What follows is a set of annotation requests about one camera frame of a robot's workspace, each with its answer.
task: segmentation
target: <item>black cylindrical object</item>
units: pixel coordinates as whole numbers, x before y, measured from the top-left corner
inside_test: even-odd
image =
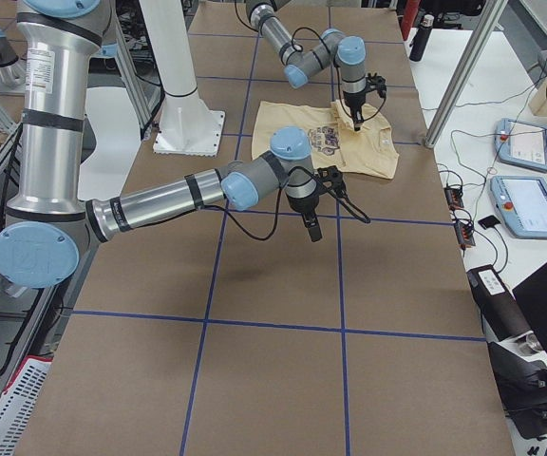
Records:
[[[426,14],[422,23],[417,28],[417,33],[411,43],[412,49],[408,58],[413,62],[419,62],[424,56],[425,46],[427,46],[427,40],[429,40],[429,34],[434,27],[434,16]]]

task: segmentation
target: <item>folded cloth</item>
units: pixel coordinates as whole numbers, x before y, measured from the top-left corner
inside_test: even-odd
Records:
[[[353,131],[347,108],[339,101],[330,108],[261,102],[253,134],[253,158],[269,149],[270,137],[279,128],[295,125],[310,138],[314,168],[335,165],[340,171],[392,179],[398,153],[391,141],[391,126],[382,114]],[[376,109],[365,104],[365,119]]]

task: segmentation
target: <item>blue and white tablet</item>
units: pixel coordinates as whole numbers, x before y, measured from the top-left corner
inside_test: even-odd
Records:
[[[500,162],[547,173],[547,128],[501,119],[495,135]]]
[[[514,236],[547,239],[547,185],[543,178],[495,176],[491,179],[491,194]]]

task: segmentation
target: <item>sticker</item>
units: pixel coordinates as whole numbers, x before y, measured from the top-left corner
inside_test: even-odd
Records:
[[[503,285],[501,285],[500,280],[493,271],[480,271],[479,276],[490,295],[498,295],[505,292]]]
[[[308,131],[311,147],[324,155],[334,155],[339,150],[339,133],[332,126],[318,126]]]
[[[30,48],[27,51],[26,90],[29,92],[52,93],[55,56],[53,50]]]

